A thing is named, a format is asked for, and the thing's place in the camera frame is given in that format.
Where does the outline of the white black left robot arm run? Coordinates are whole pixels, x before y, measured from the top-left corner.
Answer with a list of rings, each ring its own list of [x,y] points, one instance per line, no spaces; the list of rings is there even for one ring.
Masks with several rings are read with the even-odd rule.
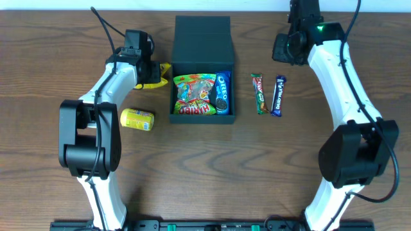
[[[118,110],[136,85],[160,80],[152,54],[152,49],[117,48],[93,88],[60,105],[58,160],[84,188],[94,229],[121,230],[126,221],[116,177],[121,158]]]

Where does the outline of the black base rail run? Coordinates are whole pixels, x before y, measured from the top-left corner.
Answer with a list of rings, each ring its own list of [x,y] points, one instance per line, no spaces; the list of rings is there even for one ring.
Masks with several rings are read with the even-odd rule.
[[[94,227],[92,221],[87,222],[52,222],[49,230],[103,230]],[[308,230],[298,221],[282,221],[274,219],[264,222],[228,222],[228,221],[157,221],[139,220],[126,221],[123,228],[116,230],[128,231],[285,231],[285,230]],[[374,231],[373,222],[370,221],[341,221],[337,230],[342,231]]]

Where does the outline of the yellow snack bag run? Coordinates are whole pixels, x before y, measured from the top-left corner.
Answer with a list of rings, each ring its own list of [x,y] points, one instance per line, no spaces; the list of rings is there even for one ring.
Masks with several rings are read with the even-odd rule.
[[[159,64],[159,69],[160,69],[160,82],[159,83],[147,83],[146,85],[143,84],[137,84],[134,89],[135,90],[142,90],[142,89],[156,89],[159,87],[163,87],[168,83],[168,80],[164,78],[165,74],[168,72],[168,70],[171,68],[171,64],[164,62]]]

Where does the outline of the blue Dairy Milk bar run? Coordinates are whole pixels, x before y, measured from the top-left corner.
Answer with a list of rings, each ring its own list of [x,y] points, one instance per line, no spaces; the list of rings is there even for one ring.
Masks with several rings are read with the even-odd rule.
[[[283,100],[284,85],[286,83],[286,77],[278,75],[276,77],[276,83],[274,87],[274,97],[272,100],[271,115],[275,117],[281,117],[281,105]]]

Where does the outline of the green red Milo bar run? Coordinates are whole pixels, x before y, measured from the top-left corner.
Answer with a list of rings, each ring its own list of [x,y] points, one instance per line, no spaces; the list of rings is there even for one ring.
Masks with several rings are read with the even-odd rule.
[[[261,74],[251,74],[252,84],[256,98],[256,106],[258,114],[267,114],[267,104],[263,93],[263,76]]]

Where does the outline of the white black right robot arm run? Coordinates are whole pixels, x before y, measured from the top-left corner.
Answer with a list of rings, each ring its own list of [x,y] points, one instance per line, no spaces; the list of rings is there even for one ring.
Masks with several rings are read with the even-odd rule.
[[[319,150],[322,180],[294,230],[366,230],[370,224],[342,221],[353,198],[398,160],[394,146],[399,128],[385,120],[368,98],[349,53],[349,30],[326,22],[318,1],[292,0],[290,29],[275,38],[272,58],[308,65],[327,99],[333,133]]]

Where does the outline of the black open cardboard box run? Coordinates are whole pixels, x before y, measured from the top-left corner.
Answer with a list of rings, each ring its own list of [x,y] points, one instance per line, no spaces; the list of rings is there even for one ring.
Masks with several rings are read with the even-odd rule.
[[[175,18],[175,36],[171,57],[171,76],[185,74],[211,74],[230,71],[227,115],[177,115],[177,87],[170,83],[169,118],[173,124],[233,124],[235,105],[235,51],[231,37],[229,16],[187,16]]]

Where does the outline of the blue Oreo cookie pack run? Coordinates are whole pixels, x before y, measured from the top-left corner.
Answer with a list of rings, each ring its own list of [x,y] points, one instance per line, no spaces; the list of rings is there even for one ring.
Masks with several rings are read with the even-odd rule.
[[[216,113],[220,115],[229,114],[229,91],[230,91],[231,72],[220,71],[216,73]]]

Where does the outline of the colourful Haribo gummy bag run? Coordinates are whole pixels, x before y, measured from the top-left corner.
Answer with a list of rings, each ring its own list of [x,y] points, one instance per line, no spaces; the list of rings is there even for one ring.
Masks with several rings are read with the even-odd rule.
[[[215,81],[215,74],[186,74],[174,77],[177,101],[173,113],[192,116],[216,114],[209,98]]]

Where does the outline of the yellow candy canister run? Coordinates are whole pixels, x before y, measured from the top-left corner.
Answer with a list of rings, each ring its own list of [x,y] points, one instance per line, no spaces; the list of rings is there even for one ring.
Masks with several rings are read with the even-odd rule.
[[[123,127],[150,131],[155,121],[154,114],[142,110],[126,108],[122,111],[120,123]]]

